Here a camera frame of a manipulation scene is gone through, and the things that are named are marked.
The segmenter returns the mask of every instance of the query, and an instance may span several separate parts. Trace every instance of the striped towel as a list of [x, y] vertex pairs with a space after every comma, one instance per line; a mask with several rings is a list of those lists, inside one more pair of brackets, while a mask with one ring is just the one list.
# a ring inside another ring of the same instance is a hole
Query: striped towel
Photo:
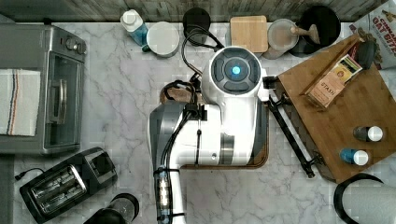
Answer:
[[34, 136], [40, 72], [0, 70], [0, 134]]

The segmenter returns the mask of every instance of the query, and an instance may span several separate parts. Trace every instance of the oven window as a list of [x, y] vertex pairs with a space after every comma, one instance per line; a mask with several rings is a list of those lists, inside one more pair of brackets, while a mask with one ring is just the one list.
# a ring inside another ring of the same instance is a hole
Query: oven window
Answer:
[[45, 147], [78, 143], [80, 71], [81, 63], [50, 54]]

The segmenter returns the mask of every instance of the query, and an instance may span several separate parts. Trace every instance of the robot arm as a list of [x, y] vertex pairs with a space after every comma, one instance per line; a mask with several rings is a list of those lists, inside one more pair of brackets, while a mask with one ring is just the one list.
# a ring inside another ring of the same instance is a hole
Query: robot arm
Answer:
[[[200, 107], [200, 116], [184, 122], [186, 104], [169, 101], [151, 113], [148, 146], [155, 171], [159, 224], [186, 223], [178, 171], [181, 166], [249, 162], [257, 128], [258, 95], [268, 98], [267, 90], [259, 93], [264, 76], [259, 60], [248, 50], [221, 49], [203, 72], [201, 90], [208, 105]], [[167, 152], [169, 141], [174, 144]], [[162, 161], [164, 153], [169, 154]]]

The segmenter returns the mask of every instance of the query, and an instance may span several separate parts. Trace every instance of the marble countertop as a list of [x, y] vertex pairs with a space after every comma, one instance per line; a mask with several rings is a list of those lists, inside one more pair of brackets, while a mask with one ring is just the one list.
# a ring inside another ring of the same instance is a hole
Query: marble countertop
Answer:
[[[180, 50], [169, 59], [142, 53], [119, 23], [55, 25], [83, 38], [88, 46], [81, 148], [104, 148], [116, 165], [119, 180], [48, 223], [83, 223], [122, 192], [135, 195], [140, 202], [140, 213], [133, 223], [156, 223], [147, 120], [159, 104], [161, 88], [177, 78], [188, 80], [192, 71], [181, 60]], [[211, 31], [224, 43], [228, 28], [228, 24], [213, 24]], [[344, 36], [348, 36], [347, 31], [341, 34]], [[201, 69], [213, 55], [213, 51], [203, 48], [187, 47], [186, 51], [189, 62]], [[261, 61], [269, 75], [277, 76], [306, 59], [286, 54], [275, 61], [264, 58]], [[391, 71], [382, 75], [394, 93], [396, 80]], [[343, 223], [332, 206], [336, 185], [321, 178], [316, 168], [316, 177], [308, 179], [272, 114], [269, 123], [269, 159], [263, 167], [181, 171], [189, 224]], [[32, 167], [49, 169], [69, 156], [18, 155], [15, 175]], [[381, 161], [366, 173], [396, 187], [396, 156]], [[14, 223], [35, 223], [19, 188], [37, 175], [31, 172], [14, 184]]]

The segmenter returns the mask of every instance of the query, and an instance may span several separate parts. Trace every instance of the blue light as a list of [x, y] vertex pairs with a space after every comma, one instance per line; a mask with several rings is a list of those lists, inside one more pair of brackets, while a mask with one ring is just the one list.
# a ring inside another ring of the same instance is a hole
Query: blue light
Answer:
[[239, 75], [239, 73], [241, 73], [241, 68], [238, 67], [238, 66], [234, 66], [234, 67], [233, 67], [233, 73], [234, 73], [235, 75]]

